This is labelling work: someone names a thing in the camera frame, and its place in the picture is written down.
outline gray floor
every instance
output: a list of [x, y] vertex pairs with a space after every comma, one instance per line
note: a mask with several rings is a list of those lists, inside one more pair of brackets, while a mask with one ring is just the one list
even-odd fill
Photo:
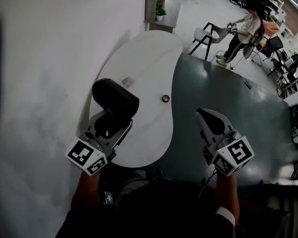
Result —
[[283, 168], [298, 159], [290, 110], [278, 96], [250, 84], [251, 90], [237, 74], [182, 54], [172, 82], [172, 141], [167, 152], [146, 169], [160, 168], [167, 178], [195, 182], [211, 175], [214, 166], [207, 166], [202, 155], [204, 145], [195, 121], [197, 108], [208, 108], [227, 116], [254, 150], [255, 157], [236, 173], [239, 187], [260, 180], [278, 182]]
[[[203, 28], [208, 22], [219, 27], [226, 27], [230, 21], [242, 18], [246, 14], [246, 10], [232, 4], [229, 0], [177, 0], [181, 2], [181, 9], [178, 23], [173, 34], [178, 36], [184, 43], [184, 52], [189, 53], [195, 44], [194, 30], [197, 27]], [[228, 35], [219, 44], [213, 44], [210, 49], [208, 61], [211, 61], [217, 51], [226, 51], [228, 44], [233, 38]], [[201, 45], [192, 55], [204, 59], [206, 46]], [[232, 61], [234, 66], [242, 58], [242, 51]], [[272, 62], [268, 59], [264, 61], [264, 66], [260, 67], [251, 60], [244, 58], [234, 68], [234, 72], [243, 77], [252, 80], [256, 84], [262, 86], [267, 91], [277, 95], [276, 75], [267, 77], [268, 72], [273, 68]]]

